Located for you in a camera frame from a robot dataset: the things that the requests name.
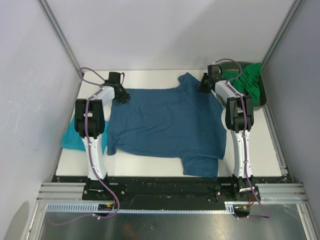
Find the dark blue t shirt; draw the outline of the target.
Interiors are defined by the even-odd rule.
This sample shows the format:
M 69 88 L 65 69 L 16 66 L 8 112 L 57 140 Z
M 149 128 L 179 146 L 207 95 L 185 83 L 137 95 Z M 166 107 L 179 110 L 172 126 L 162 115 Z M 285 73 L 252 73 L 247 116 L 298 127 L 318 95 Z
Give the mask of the dark blue t shirt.
M 112 102 L 107 154 L 179 158 L 185 175 L 216 178 L 227 143 L 223 107 L 197 89 L 199 81 L 190 73 L 178 82 L 167 89 L 131 88 L 128 102 Z

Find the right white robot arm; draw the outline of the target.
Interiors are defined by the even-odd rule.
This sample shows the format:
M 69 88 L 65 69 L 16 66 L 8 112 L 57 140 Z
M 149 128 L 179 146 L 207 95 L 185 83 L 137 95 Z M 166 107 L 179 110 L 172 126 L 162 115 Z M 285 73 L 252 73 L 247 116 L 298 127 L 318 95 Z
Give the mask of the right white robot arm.
M 230 80 L 223 78 L 219 64 L 207 66 L 197 89 L 203 93 L 216 93 L 225 101 L 225 126 L 230 131 L 234 149 L 233 185 L 231 196 L 242 201 L 249 191 L 254 192 L 254 177 L 250 163 L 250 131 L 254 125 L 252 97 L 237 91 Z

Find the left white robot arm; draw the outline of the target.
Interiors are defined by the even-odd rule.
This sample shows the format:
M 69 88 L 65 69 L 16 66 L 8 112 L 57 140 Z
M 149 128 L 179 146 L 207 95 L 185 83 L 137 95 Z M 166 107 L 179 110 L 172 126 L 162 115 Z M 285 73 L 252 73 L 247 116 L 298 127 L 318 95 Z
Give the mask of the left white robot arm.
M 120 104 L 130 100 L 130 94 L 123 87 L 125 73 L 111 71 L 103 83 L 96 84 L 97 92 L 88 98 L 78 98 L 75 101 L 74 128 L 81 137 L 88 161 L 88 180 L 86 187 L 100 200 L 110 196 L 108 172 L 103 162 L 103 135 L 105 132 L 104 107 L 117 101 Z

